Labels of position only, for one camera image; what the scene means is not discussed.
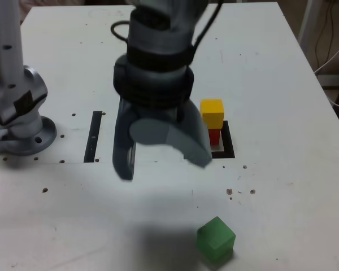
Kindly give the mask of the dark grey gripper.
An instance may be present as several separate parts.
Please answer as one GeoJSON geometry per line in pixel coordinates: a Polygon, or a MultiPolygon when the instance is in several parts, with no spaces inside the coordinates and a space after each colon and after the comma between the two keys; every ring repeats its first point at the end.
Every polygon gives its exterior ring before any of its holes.
{"type": "Polygon", "coordinates": [[[212,161],[207,127],[191,100],[180,107],[162,110],[120,98],[112,163],[123,181],[133,180],[136,142],[169,145],[201,168],[212,161]]]}

